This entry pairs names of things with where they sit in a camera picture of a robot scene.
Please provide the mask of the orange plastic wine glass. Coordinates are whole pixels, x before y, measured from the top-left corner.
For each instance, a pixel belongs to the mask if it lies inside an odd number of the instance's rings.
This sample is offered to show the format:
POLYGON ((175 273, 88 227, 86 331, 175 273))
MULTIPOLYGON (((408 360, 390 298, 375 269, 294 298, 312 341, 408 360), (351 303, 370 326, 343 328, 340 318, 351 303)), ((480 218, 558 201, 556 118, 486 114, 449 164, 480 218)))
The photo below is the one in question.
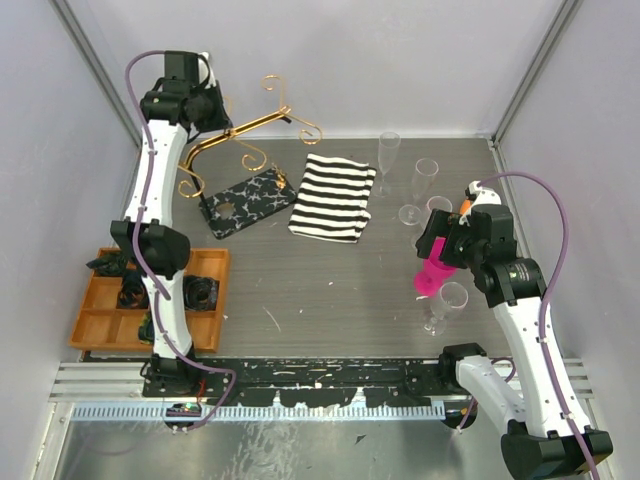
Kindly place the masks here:
POLYGON ((463 201, 463 203, 461 204, 461 206, 460 206, 459 214, 460 215, 464 215, 469 210, 469 208, 471 207, 471 204, 472 204, 472 202, 469 199, 465 199, 463 201))

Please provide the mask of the pink plastic wine glass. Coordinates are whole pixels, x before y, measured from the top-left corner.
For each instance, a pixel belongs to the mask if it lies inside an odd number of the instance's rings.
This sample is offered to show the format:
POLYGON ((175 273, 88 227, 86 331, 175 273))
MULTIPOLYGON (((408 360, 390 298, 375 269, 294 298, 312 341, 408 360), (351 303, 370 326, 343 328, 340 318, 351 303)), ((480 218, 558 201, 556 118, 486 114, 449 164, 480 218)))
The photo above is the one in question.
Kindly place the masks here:
POLYGON ((422 270, 414 277, 414 288, 420 295, 432 297, 456 272, 455 267, 447 266, 440 260, 444 245, 445 239, 437 237, 428 258, 423 260, 422 270))

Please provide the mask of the gold wine glass rack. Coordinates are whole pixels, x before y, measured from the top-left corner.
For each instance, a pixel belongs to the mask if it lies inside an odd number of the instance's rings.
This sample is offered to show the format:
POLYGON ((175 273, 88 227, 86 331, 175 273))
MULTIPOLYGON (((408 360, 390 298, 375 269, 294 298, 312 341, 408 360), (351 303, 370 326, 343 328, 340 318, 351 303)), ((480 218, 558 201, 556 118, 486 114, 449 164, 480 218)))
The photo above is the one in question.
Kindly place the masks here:
POLYGON ((286 103, 286 82, 278 75, 267 75, 261 80, 261 87, 267 91, 279 91, 278 108, 240 126, 225 129, 210 139, 192 147, 178 168, 189 178, 179 183, 178 192, 184 198, 197 198, 199 208, 206 223, 217 239, 225 239, 255 223, 291 206, 297 198, 295 189, 286 173, 267 154, 241 140, 241 136, 260 127, 284 121, 302 125, 299 139, 306 145, 315 145, 323 139, 322 129, 293 113, 286 103), (205 181, 195 172, 194 162, 198 155, 217 145, 233 141, 248 151, 242 156, 242 167, 252 175, 221 192, 204 195, 205 181))

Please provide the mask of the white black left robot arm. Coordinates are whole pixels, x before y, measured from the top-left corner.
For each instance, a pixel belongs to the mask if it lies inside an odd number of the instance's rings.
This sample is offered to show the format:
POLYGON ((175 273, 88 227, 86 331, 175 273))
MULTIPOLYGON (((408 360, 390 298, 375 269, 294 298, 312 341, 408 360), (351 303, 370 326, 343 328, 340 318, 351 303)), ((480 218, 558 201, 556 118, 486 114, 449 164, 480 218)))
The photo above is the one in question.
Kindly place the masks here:
POLYGON ((186 323, 183 283, 191 245, 173 227, 173 190, 191 130, 224 130, 232 123, 209 53, 156 54, 164 73, 133 100, 141 122, 140 158, 125 213, 110 233, 136 265, 149 299, 154 338, 144 378, 165 393, 188 396, 199 388, 203 367, 186 323))

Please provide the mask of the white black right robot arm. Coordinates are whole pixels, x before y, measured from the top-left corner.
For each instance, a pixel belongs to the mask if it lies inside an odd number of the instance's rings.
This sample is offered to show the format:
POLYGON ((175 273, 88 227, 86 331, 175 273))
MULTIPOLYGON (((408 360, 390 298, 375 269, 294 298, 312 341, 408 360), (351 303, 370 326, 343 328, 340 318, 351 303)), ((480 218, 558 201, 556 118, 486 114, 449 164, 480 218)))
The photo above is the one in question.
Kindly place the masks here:
POLYGON ((452 394, 468 392, 484 409, 501 434, 512 478, 596 478, 613 444, 591 424, 566 371, 549 307, 555 283, 544 279, 535 260, 519 256, 514 217, 495 190, 474 181, 465 195, 464 212, 431 213, 416 252, 471 272, 506 336, 520 388, 497 375, 476 343, 443 349, 440 385, 452 394))

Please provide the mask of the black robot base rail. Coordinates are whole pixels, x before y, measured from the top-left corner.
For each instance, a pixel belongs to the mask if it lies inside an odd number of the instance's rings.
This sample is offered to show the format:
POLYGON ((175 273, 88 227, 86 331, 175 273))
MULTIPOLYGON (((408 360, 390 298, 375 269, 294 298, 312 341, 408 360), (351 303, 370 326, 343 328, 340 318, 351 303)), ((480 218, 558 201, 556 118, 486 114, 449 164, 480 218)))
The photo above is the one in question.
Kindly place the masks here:
POLYGON ((196 397, 207 405, 286 408, 346 407, 356 395, 376 408, 429 406, 435 397, 469 392, 447 377, 435 359, 419 358, 209 358, 209 372, 184 381, 160 374, 147 361, 140 369, 143 395, 196 397))

